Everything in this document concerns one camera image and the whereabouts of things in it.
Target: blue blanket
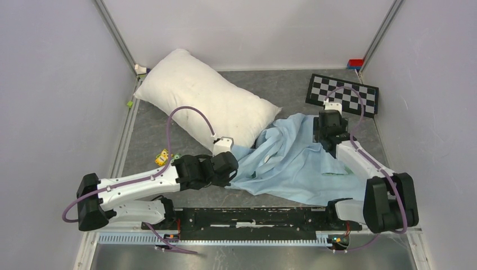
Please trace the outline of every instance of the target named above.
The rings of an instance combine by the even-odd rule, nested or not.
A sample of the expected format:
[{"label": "blue blanket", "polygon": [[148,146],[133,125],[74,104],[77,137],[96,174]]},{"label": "blue blanket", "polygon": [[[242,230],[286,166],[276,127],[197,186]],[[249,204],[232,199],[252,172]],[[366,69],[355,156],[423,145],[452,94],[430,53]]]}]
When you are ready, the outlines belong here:
[{"label": "blue blanket", "polygon": [[363,200],[366,181],[313,143],[312,115],[279,119],[262,131],[256,149],[234,146],[237,176],[229,188],[271,194],[310,205],[352,197]]}]

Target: wall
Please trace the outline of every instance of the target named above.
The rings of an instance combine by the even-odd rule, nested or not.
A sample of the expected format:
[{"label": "wall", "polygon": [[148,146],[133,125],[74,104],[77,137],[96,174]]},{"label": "wall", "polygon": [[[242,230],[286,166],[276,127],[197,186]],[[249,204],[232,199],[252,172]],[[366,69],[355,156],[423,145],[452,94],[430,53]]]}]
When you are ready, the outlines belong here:
[{"label": "wall", "polygon": [[364,71],[393,169],[415,180],[434,269],[475,269],[477,2],[405,1]]},{"label": "wall", "polygon": [[184,48],[218,70],[342,68],[393,0],[104,0],[136,63]]},{"label": "wall", "polygon": [[2,1],[0,37],[0,269],[72,269],[61,213],[108,176],[134,76],[92,1]]}]

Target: checkerboard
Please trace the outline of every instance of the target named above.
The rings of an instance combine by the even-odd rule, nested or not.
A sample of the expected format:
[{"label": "checkerboard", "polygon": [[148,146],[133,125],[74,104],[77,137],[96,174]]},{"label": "checkerboard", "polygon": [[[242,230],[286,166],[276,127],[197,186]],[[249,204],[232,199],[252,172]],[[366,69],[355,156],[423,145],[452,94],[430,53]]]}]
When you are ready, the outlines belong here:
[{"label": "checkerboard", "polygon": [[[377,114],[377,98],[379,89],[370,85],[353,83],[346,80],[313,74],[308,87],[306,103],[323,106],[326,95],[339,86],[347,86],[359,92],[364,102],[364,115],[374,118]],[[358,96],[349,89],[340,89],[330,95],[330,102],[339,102],[343,111],[361,115],[361,106]]]}]

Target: white pillow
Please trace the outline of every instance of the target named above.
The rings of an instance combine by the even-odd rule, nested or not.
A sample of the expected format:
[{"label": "white pillow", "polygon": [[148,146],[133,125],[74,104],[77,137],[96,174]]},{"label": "white pillow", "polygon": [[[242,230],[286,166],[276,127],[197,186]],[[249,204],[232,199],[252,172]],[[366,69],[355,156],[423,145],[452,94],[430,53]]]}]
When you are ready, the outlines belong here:
[{"label": "white pillow", "polygon": [[[177,49],[162,59],[134,96],[154,104],[167,115],[180,106],[195,107],[209,119],[218,138],[232,137],[234,144],[245,147],[253,145],[281,110],[236,87],[184,49]],[[210,130],[197,112],[180,110],[173,119],[212,151]]]}]

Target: chessboard pattern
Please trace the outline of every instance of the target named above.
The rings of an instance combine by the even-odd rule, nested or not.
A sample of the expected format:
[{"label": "chessboard pattern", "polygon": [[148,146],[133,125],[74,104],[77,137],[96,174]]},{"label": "chessboard pattern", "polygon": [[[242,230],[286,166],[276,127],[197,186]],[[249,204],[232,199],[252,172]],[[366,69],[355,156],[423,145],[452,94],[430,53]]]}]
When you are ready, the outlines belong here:
[{"label": "chessboard pattern", "polygon": [[[370,85],[313,74],[308,87],[306,103],[323,106],[326,95],[340,86],[347,86],[358,91],[364,102],[364,116],[374,118],[377,114],[379,89]],[[361,105],[354,91],[340,89],[330,95],[330,102],[339,102],[343,107],[343,111],[361,115]]]}]

